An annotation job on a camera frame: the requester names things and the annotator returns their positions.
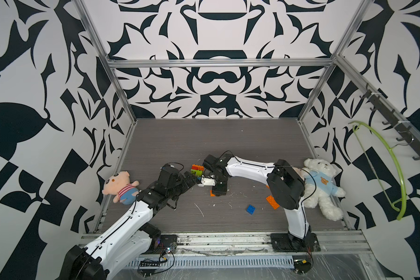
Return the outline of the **long green lego brick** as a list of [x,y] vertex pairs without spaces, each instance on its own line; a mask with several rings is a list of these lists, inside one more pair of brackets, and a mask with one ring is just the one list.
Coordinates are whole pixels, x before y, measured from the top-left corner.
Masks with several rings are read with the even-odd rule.
[[203,171],[202,170],[196,170],[196,169],[191,169],[190,172],[192,174],[194,174],[197,177],[201,177],[203,175]]

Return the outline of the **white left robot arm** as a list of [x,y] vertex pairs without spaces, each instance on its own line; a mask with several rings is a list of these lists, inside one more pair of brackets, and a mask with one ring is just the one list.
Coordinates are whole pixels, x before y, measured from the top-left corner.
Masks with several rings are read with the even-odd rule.
[[59,279],[113,279],[130,261],[156,247],[161,231],[149,221],[168,206],[169,200],[177,201],[196,184],[196,175],[164,165],[159,178],[136,196],[128,211],[107,231],[85,247],[75,245],[67,252]]

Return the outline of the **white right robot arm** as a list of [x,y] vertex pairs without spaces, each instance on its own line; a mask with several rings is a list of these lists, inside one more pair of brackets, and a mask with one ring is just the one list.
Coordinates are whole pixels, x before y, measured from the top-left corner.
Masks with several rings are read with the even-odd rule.
[[265,184],[275,202],[285,210],[290,238],[302,242],[310,233],[303,210],[304,181],[287,161],[280,159],[275,163],[261,163],[225,153],[220,157],[208,155],[203,167],[213,175],[215,185],[212,193],[215,196],[226,195],[231,177]]

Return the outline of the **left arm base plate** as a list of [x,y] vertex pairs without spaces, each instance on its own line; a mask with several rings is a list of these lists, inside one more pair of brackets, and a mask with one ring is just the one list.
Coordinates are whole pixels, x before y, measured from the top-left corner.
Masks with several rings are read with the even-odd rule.
[[177,239],[178,236],[176,234],[162,234],[152,241],[149,249],[143,254],[160,254],[164,250],[171,250],[175,253],[177,249]]

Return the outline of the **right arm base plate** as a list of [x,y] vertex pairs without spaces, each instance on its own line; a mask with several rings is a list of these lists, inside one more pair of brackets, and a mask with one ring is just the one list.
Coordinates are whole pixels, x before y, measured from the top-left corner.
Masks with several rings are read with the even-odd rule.
[[270,238],[275,252],[312,253],[321,251],[316,234],[311,232],[304,239],[299,239],[289,233],[272,233]]

